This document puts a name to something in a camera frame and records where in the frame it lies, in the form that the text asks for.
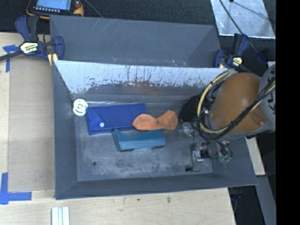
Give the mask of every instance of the orange cloth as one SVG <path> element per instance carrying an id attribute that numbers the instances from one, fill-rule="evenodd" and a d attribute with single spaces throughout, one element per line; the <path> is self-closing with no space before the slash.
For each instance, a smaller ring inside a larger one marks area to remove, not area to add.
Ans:
<path id="1" fill-rule="evenodd" d="M 148 114 L 141 114 L 136 117 L 132 125 L 142 131 L 151 131 L 159 129 L 173 130 L 178 124 L 176 112 L 168 110 L 163 115 L 154 118 Z"/>

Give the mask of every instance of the black cable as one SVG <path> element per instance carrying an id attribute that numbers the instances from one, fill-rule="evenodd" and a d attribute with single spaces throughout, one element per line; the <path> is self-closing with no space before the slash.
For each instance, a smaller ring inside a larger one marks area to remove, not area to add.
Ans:
<path id="1" fill-rule="evenodd" d="M 221 3 L 222 7 L 224 8 L 225 12 L 227 13 L 227 15 L 229 16 L 229 18 L 231 19 L 231 21 L 233 22 L 233 24 L 236 26 L 236 28 L 239 30 L 239 32 L 241 34 L 244 34 L 242 32 L 242 30 L 239 28 L 239 26 L 237 25 L 237 23 L 234 21 L 234 19 L 231 17 L 230 13 L 228 12 L 227 8 L 225 7 L 224 3 L 219 0 L 219 2 Z M 252 47 L 252 49 L 254 50 L 255 53 L 258 53 L 258 51 L 255 49 L 255 47 L 253 46 L 253 44 L 249 41 L 249 45 Z"/>
<path id="2" fill-rule="evenodd" d="M 256 100 L 252 103 L 252 105 L 250 105 L 249 107 L 247 107 L 234 121 L 232 121 L 230 123 L 230 125 L 228 125 L 227 129 L 224 130 L 222 133 L 218 134 L 218 135 L 212 135 L 210 133 L 206 133 L 204 131 L 201 130 L 200 128 L 200 124 L 198 126 L 198 131 L 199 134 L 208 141 L 215 141 L 221 137 L 223 137 L 224 135 L 226 135 L 227 133 L 229 133 L 232 129 L 234 129 L 253 109 L 253 107 L 255 107 L 260 101 L 262 101 L 263 99 L 265 99 L 274 89 L 272 89 L 271 91 L 265 93 L 266 91 L 268 91 L 271 86 L 273 85 L 273 82 L 275 81 L 275 77 L 272 77 L 269 81 L 269 83 L 263 88 L 263 90 L 259 93 L 259 95 L 257 96 Z M 201 114 L 199 115 L 200 118 L 198 120 L 198 123 L 202 123 L 203 126 L 205 126 L 205 116 L 202 116 Z"/>
<path id="3" fill-rule="evenodd" d="M 100 17 L 104 18 L 87 0 L 83 1 L 85 1 Z"/>

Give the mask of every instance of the wire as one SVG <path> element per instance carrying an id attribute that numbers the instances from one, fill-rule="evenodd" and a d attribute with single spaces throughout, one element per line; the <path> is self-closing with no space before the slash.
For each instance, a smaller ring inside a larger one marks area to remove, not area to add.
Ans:
<path id="1" fill-rule="evenodd" d="M 231 19 L 231 21 L 233 22 L 233 24 L 236 26 L 236 28 L 239 30 L 239 32 L 241 34 L 244 34 L 242 32 L 242 30 L 239 28 L 239 26 L 237 25 L 237 23 L 234 21 L 234 19 L 231 17 L 230 13 L 228 12 L 227 8 L 225 7 L 224 3 L 219 0 L 219 2 L 221 3 L 222 7 L 224 8 L 225 12 L 227 13 L 227 15 L 229 16 L 229 18 Z M 254 50 L 255 53 L 258 53 L 258 51 L 255 49 L 255 47 L 253 46 L 253 44 L 249 41 L 249 45 L 252 47 L 252 49 Z"/>
<path id="2" fill-rule="evenodd" d="M 198 131 L 199 134 L 206 140 L 217 140 L 224 136 L 225 134 L 229 133 L 233 128 L 235 128 L 250 112 L 252 112 L 274 89 L 275 89 L 275 76 L 272 77 L 269 83 L 263 88 L 263 90 L 259 93 L 255 101 L 247 107 L 234 121 L 232 121 L 226 127 L 223 127 L 218 130 L 212 130 L 205 126 L 204 116 L 201 116 L 201 107 L 203 100 L 208 93 L 208 91 L 213 87 L 215 84 L 219 84 L 219 80 L 225 77 L 228 72 L 222 73 L 217 76 L 210 84 L 206 86 L 204 91 L 201 93 L 201 98 L 199 100 L 199 105 L 197 108 L 197 116 L 199 118 L 198 123 Z"/>
<path id="3" fill-rule="evenodd" d="M 104 18 L 87 0 L 83 1 L 85 1 L 100 17 Z"/>

